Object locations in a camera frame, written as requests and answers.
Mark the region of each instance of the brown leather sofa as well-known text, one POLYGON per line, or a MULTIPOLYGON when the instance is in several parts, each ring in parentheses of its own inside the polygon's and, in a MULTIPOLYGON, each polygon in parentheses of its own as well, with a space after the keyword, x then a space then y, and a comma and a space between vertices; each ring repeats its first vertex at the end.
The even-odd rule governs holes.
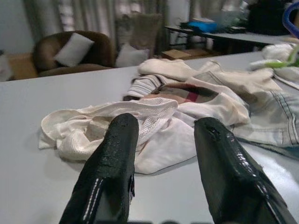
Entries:
POLYGON ((110 39, 104 34, 93 31, 62 32, 47 36, 35 45, 33 62, 40 77, 104 70, 114 67, 115 50, 110 39), (94 44, 79 65, 65 67, 59 64, 54 56, 68 42, 73 33, 89 38, 94 41, 94 44))

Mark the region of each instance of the wooden floor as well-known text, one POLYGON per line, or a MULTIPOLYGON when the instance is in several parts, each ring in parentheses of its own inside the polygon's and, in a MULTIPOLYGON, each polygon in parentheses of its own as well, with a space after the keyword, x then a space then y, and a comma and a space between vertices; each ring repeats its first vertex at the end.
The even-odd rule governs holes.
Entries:
POLYGON ((8 55, 7 58, 14 73, 14 80, 38 77, 31 53, 8 55))

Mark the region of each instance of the blue object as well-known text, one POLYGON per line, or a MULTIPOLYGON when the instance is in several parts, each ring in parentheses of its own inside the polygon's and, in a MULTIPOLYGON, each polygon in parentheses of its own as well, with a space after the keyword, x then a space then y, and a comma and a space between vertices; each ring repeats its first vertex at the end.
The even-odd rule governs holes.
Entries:
POLYGON ((284 15, 282 17, 282 23, 287 28, 291 34, 293 34, 295 37, 299 38, 299 29, 291 23, 290 21, 290 14, 293 10, 297 9, 299 7, 299 2, 291 4, 284 12, 284 15))
POLYGON ((199 22, 192 21, 188 23, 189 26, 199 28, 203 33, 210 33, 216 30, 217 24, 215 22, 199 22))

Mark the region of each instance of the table surface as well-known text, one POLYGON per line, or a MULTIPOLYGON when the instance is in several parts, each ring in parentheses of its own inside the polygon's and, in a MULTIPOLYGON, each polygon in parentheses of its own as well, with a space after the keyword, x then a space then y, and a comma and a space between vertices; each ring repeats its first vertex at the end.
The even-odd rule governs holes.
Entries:
MULTIPOLYGON (((165 26, 166 29, 177 31, 177 32, 186 32, 189 34, 193 33, 191 29, 181 29, 176 26, 165 26)), ((270 36, 270 35, 262 35, 262 34, 254 34, 254 33, 245 33, 245 34, 227 34, 227 33, 219 33, 219 34, 211 34, 211 33, 196 33, 198 36, 209 37, 209 38, 221 38, 228 39, 234 41, 243 41, 243 42, 252 42, 252 43, 261 43, 261 44, 278 44, 284 41, 286 37, 290 37, 290 35, 280 35, 280 36, 270 36)))
MULTIPOLYGON (((256 52, 214 59, 224 69, 243 70, 261 56, 256 52)), ((208 60, 186 63, 198 69, 208 60)), ((1 223, 58 223, 83 165, 62 161, 53 149, 38 149, 42 118, 64 108, 119 101, 135 76, 136 67, 128 67, 0 83, 1 223)), ((299 222, 298 162, 243 145, 264 167, 299 222)), ((136 175, 135 192, 130 220, 212 223, 196 158, 154 175, 136 175)))

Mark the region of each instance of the white pillow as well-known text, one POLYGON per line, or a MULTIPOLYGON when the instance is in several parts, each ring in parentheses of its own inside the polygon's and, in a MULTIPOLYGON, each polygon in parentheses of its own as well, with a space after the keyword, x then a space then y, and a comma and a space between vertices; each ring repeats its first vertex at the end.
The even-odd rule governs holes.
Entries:
POLYGON ((93 45, 94 41, 73 33, 69 41, 55 55, 55 60, 68 67, 78 65, 93 45))
POLYGON ((125 43, 116 59, 115 66, 118 68, 137 66, 149 58, 149 49, 137 50, 125 43))

